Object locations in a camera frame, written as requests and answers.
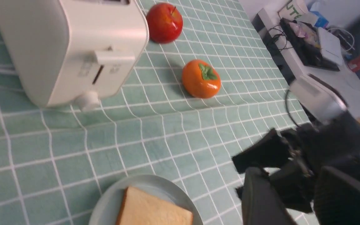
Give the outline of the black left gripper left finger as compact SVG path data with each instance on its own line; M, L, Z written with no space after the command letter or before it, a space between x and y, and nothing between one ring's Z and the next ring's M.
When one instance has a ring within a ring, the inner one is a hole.
M265 170L250 167L245 171L241 198L244 225L295 225Z

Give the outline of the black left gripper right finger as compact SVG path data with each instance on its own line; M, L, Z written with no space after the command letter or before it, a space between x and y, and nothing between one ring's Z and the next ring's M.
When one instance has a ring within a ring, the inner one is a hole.
M313 202L321 225L360 225L360 181L334 167L321 169Z

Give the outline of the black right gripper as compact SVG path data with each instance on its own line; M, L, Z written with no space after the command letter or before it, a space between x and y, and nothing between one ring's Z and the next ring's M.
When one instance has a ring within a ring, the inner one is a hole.
M258 142L234 155L232 161L238 174L243 174L248 168L281 168L291 157L285 139L300 150L313 172L311 178L305 179L299 166L293 162L272 174L265 170L286 209L313 213L314 185L324 166L336 168L360 181L360 117L354 118L346 112L327 125L313 127L306 123L280 134L276 129L270 129ZM243 187L244 184L236 188L240 201Z

